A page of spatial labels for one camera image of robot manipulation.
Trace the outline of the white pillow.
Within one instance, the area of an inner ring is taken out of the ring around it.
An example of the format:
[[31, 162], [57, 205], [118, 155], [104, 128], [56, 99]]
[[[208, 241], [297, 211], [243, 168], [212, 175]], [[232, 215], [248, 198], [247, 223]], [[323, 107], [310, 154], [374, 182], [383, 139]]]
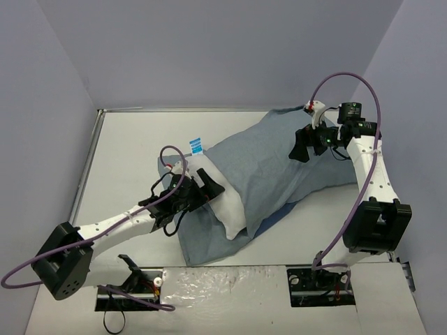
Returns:
[[186, 167], [189, 176], [196, 180], [199, 187], [205, 185], [198, 175], [198, 170], [202, 168], [213, 181], [225, 188], [221, 195], [210, 201], [210, 207], [216, 218], [223, 224], [227, 240], [234, 240], [237, 234], [247, 226], [244, 205], [239, 193], [205, 154], [186, 157]]

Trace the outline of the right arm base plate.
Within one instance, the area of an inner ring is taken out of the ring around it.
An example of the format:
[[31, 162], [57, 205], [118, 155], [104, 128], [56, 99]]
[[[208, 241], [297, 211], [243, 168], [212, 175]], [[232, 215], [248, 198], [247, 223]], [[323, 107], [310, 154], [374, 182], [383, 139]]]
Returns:
[[347, 273], [326, 270], [313, 271], [311, 267], [287, 267], [288, 290], [293, 308], [355, 306], [353, 289]]

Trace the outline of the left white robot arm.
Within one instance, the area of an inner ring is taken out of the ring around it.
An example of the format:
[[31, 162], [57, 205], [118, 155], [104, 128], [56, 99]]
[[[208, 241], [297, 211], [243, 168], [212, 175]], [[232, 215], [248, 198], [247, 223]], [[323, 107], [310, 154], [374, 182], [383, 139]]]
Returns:
[[172, 174], [166, 190], [122, 214], [81, 227], [59, 224], [31, 267], [56, 300], [66, 299], [87, 285], [90, 264], [98, 255], [134, 237], [165, 230], [174, 217], [182, 218], [222, 195], [226, 182], [203, 168], [192, 175]]

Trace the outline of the blue patterned pillowcase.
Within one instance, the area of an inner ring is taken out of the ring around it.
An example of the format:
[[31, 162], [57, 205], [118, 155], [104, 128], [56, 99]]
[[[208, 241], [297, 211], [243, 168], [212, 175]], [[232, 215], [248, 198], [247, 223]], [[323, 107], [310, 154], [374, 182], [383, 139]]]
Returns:
[[247, 226], [234, 240], [227, 240], [209, 203], [184, 218], [176, 216], [187, 266], [232, 256], [314, 191], [356, 182], [352, 163], [338, 161], [328, 152], [306, 163], [288, 157], [295, 132], [311, 120], [301, 107], [270, 110], [257, 124], [203, 152], [239, 193]]

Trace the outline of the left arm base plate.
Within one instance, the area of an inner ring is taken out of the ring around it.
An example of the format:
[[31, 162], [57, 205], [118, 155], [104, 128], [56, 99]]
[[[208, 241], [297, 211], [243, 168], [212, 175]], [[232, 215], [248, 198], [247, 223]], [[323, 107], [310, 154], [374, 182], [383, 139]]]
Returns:
[[[143, 275], [131, 274], [120, 286], [114, 286], [116, 290], [125, 292], [137, 299], [141, 299], [151, 304], [160, 304], [162, 269], [146, 269]], [[102, 288], [97, 290], [96, 312], [136, 312], [136, 311], [157, 311], [156, 308], [140, 304], [125, 296], [108, 292]]]

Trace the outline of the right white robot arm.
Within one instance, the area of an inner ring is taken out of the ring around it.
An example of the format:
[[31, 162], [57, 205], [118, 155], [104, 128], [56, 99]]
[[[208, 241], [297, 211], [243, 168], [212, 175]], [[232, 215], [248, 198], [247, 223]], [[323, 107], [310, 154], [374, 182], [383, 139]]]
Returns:
[[352, 162], [359, 189], [348, 218], [329, 246], [316, 254], [310, 280], [318, 288], [328, 287], [335, 273], [347, 272], [355, 263], [374, 255], [394, 251], [412, 217], [410, 205], [400, 201], [394, 191], [383, 159], [378, 122], [362, 117], [360, 103], [342, 103], [337, 108], [337, 125], [325, 119], [328, 108], [309, 101], [304, 111], [310, 124], [295, 133], [290, 159], [306, 163], [309, 151], [320, 156], [328, 149], [344, 148]]

